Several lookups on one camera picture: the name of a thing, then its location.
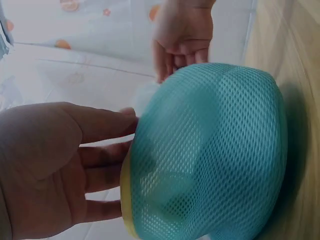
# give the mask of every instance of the wooden surface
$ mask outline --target wooden surface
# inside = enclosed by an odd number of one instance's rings
[[[259,0],[246,65],[274,76],[288,122],[286,175],[258,240],[320,239],[320,0]]]

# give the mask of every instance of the mesh fabric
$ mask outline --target mesh fabric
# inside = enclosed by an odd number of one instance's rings
[[[286,119],[274,79],[196,64],[173,74],[142,114],[131,146],[135,231],[143,240],[252,240],[282,185]]]

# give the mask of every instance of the wrist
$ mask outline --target wrist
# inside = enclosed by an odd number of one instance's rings
[[[179,4],[200,9],[211,9],[216,0],[166,0],[168,4]]]

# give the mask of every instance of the yellow rim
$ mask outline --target yellow rim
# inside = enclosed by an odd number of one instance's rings
[[[131,154],[129,150],[124,159],[120,173],[121,211],[127,231],[133,238],[139,239],[132,216],[130,161]]]

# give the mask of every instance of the adult hand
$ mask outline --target adult hand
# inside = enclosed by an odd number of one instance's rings
[[[123,113],[46,103],[0,114],[0,186],[14,240],[56,235],[75,224],[121,217],[120,201],[85,193],[119,186],[130,142],[80,144],[133,134],[133,109]]]
[[[153,58],[158,82],[175,70],[207,63],[215,0],[165,0],[156,16]]]

